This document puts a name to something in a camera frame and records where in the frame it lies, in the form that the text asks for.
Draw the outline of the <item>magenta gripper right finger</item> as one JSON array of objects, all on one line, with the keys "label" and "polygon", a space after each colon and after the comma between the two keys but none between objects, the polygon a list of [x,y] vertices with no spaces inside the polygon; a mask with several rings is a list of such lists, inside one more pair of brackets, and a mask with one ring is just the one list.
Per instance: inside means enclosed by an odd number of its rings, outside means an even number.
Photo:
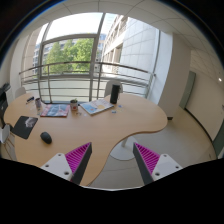
[{"label": "magenta gripper right finger", "polygon": [[133,144],[133,153],[145,185],[182,169],[168,154],[159,155],[138,143]]}]

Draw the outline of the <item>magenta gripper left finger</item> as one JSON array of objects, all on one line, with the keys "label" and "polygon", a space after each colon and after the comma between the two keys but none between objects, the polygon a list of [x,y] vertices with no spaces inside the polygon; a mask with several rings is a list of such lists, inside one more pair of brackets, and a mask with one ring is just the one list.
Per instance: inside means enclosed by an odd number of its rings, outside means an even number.
[{"label": "magenta gripper left finger", "polygon": [[79,185],[91,154],[92,144],[86,143],[66,154],[57,153],[42,166],[42,169]]}]

